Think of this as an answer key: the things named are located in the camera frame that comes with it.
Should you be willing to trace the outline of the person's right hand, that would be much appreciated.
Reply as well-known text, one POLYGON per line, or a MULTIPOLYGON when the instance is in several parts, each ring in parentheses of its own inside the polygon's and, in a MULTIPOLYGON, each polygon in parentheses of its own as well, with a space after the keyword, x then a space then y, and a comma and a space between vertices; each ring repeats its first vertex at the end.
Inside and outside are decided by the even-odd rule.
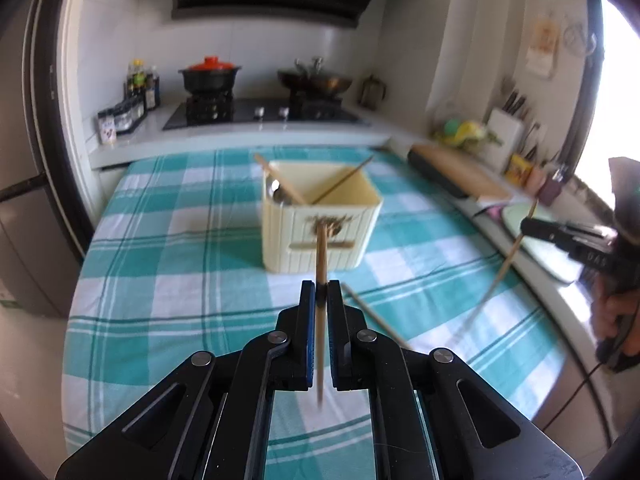
POLYGON ((618 334, 617 318, 632 315, 639 305, 639 291, 630 290, 618 295, 606 291, 606 281, 598 275, 593 285, 590 324, 597 340, 615 338, 618 334))

